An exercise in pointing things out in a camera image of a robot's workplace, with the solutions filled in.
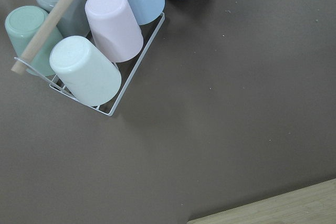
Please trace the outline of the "pink plastic cup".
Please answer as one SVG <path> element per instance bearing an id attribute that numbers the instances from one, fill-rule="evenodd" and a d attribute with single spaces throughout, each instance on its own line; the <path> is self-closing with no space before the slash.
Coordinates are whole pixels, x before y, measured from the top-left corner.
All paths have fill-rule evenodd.
<path id="1" fill-rule="evenodd" d="M 110 61 L 128 61 L 142 50 L 142 32 L 128 0 L 87 0 L 85 12 L 95 46 Z"/>

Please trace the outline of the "white plastic cup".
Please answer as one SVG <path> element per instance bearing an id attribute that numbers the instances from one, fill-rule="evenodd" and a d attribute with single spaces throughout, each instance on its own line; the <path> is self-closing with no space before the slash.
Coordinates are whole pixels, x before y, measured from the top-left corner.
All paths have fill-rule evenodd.
<path id="1" fill-rule="evenodd" d="M 49 62 L 59 79 L 84 105 L 102 105 L 121 87 L 120 71 L 85 37 L 61 40 L 52 49 Z"/>

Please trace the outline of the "grey plastic cup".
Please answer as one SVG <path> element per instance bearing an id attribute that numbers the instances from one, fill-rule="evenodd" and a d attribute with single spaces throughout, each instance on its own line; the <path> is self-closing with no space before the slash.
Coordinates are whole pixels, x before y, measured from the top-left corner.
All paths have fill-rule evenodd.
<path id="1" fill-rule="evenodd" d="M 59 0 L 36 0 L 38 5 L 51 12 Z M 89 23 L 85 12 L 86 0 L 73 0 L 68 9 L 63 13 L 57 27 L 63 37 L 87 36 L 90 31 Z"/>

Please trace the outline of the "green plastic cup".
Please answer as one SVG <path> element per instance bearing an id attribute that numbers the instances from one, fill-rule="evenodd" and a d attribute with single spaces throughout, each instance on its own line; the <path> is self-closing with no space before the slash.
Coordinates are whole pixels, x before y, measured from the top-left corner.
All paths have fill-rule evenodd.
<path id="1" fill-rule="evenodd" d="M 47 16 L 48 13 L 37 6 L 22 6 L 7 15 L 5 19 L 5 29 L 19 57 Z M 52 76 L 55 74 L 50 66 L 49 57 L 54 46 L 62 39 L 62 34 L 58 28 L 55 27 L 30 63 L 30 65 L 43 76 Z"/>

